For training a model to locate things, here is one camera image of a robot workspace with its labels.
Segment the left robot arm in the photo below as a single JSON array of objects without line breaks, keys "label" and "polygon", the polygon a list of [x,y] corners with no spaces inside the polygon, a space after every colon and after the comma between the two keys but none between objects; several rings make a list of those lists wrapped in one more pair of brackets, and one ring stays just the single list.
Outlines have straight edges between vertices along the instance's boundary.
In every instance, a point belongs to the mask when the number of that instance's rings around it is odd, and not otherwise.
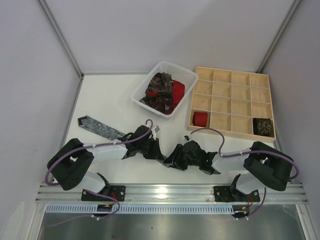
[{"label": "left robot arm", "polygon": [[52,174],[56,184],[64,191],[79,187],[88,194],[108,196],[110,183],[102,174],[90,172],[90,166],[104,161],[131,158],[136,154],[142,154],[148,159],[163,160],[159,139],[156,138],[158,131],[157,125],[141,125],[134,133],[121,136],[112,143],[96,145],[85,145],[78,138],[73,138],[49,160],[45,182],[51,185],[48,176]]}]

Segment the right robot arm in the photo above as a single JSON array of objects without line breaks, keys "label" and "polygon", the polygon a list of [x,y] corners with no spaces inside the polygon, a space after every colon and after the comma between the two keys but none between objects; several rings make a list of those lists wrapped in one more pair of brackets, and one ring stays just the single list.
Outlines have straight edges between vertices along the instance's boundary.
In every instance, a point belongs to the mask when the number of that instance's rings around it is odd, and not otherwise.
[{"label": "right robot arm", "polygon": [[188,166],[196,166],[207,175],[238,172],[230,186],[214,191],[215,200],[226,203],[245,202],[264,188],[284,191],[292,179],[292,169],[297,167],[291,157],[260,141],[239,152],[219,153],[205,151],[190,140],[184,145],[178,144],[161,163],[182,171]]}]

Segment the blue-grey floral tie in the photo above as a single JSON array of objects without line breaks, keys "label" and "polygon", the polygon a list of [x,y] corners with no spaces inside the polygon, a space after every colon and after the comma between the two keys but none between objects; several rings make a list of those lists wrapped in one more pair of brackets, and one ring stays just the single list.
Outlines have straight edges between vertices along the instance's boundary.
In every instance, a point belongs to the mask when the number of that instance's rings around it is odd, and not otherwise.
[{"label": "blue-grey floral tie", "polygon": [[120,132],[117,129],[112,128],[88,115],[79,117],[77,119],[77,123],[80,128],[111,141],[121,138],[125,135],[123,132]]}]

